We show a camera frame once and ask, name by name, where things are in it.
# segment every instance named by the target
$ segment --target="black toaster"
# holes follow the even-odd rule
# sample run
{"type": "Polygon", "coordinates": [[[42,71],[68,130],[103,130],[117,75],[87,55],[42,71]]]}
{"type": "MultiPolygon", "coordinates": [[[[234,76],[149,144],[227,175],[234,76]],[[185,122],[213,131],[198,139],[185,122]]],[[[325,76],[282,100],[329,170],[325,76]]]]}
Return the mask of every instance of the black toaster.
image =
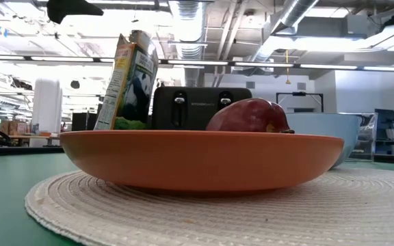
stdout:
{"type": "Polygon", "coordinates": [[[155,130],[205,130],[219,110],[252,98],[246,88],[158,87],[153,98],[151,128],[155,130]]]}

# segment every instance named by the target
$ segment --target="apple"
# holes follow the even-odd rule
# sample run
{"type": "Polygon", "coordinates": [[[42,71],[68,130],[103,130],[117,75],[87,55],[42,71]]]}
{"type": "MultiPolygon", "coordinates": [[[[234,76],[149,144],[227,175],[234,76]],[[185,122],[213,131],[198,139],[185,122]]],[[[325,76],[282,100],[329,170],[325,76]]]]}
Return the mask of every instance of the apple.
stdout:
{"type": "Polygon", "coordinates": [[[207,131],[294,133],[281,106],[260,98],[244,99],[218,111],[207,131]]]}

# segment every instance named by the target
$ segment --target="table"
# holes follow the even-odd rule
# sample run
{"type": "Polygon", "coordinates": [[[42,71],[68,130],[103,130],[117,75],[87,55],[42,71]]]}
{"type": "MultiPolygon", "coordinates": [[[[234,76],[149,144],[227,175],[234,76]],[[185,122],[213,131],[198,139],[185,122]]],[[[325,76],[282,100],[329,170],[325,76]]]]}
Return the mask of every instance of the table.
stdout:
{"type": "Polygon", "coordinates": [[[17,139],[18,140],[18,146],[22,146],[22,140],[23,139],[46,139],[47,140],[47,145],[48,146],[52,146],[53,145],[53,140],[59,140],[60,137],[46,137],[46,136],[36,136],[36,135],[16,135],[16,136],[9,136],[10,139],[14,140],[17,139]]]}
{"type": "MultiPolygon", "coordinates": [[[[346,168],[394,170],[394,164],[344,163],[346,168]]],[[[30,218],[24,197],[38,182],[77,170],[65,154],[0,156],[0,245],[79,245],[56,235],[30,218]]]]}

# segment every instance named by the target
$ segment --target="white woven placemat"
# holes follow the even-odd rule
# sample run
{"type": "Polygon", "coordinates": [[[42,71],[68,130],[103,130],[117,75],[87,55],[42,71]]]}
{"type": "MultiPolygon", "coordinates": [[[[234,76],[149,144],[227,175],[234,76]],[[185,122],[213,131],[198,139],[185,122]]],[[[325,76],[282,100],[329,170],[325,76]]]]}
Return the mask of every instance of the white woven placemat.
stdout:
{"type": "Polygon", "coordinates": [[[71,172],[38,183],[25,208],[86,245],[394,246],[394,172],[374,169],[216,199],[148,195],[71,172]]]}

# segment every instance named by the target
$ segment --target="cardboard box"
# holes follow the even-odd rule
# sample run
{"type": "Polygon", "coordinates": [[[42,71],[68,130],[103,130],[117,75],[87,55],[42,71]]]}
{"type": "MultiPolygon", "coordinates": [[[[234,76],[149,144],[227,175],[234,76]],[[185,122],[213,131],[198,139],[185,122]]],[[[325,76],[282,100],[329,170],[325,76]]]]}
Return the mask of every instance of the cardboard box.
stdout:
{"type": "Polygon", "coordinates": [[[0,131],[9,135],[10,121],[4,120],[1,122],[0,131]]]}
{"type": "Polygon", "coordinates": [[[94,130],[142,130],[159,60],[155,45],[143,31],[133,30],[127,41],[120,35],[114,71],[94,130]]]}
{"type": "Polygon", "coordinates": [[[10,122],[9,126],[9,135],[10,136],[19,136],[27,133],[27,123],[25,122],[10,122]]]}

